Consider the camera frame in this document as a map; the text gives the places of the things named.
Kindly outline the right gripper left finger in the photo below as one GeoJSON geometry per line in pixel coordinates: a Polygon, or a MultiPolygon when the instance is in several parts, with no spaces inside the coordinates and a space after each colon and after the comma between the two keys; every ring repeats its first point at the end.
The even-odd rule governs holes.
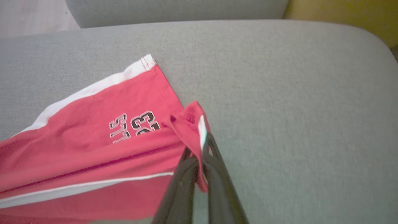
{"type": "Polygon", "coordinates": [[[185,148],[152,224],[191,224],[199,162],[185,148]]]}

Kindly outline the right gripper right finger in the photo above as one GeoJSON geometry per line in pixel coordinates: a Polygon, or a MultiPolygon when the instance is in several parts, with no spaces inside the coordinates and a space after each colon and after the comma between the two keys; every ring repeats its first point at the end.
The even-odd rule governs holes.
{"type": "Polygon", "coordinates": [[[212,133],[203,145],[201,169],[207,184],[209,224],[248,224],[248,218],[212,133]]]}

